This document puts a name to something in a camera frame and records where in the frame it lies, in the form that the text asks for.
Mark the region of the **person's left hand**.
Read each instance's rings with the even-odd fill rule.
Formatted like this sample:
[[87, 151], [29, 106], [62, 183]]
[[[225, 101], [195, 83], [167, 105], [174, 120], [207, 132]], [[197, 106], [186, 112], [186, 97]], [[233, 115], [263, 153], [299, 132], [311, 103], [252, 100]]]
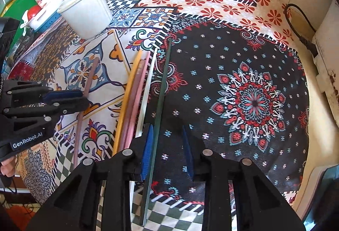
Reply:
[[1, 162], [1, 174], [5, 177], [13, 177], [16, 171], [16, 157], [13, 156]]

